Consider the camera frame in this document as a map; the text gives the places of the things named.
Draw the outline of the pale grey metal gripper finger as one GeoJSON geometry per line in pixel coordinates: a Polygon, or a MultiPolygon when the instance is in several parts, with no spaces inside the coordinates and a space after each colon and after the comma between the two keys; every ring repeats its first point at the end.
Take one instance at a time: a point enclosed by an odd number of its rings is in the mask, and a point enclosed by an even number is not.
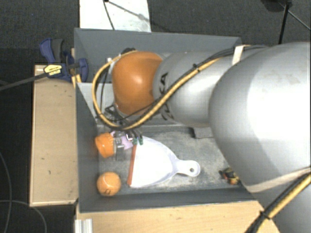
{"type": "Polygon", "coordinates": [[[124,148],[125,145],[122,143],[122,141],[116,141],[116,160],[117,161],[123,161],[124,160],[124,148]]]}

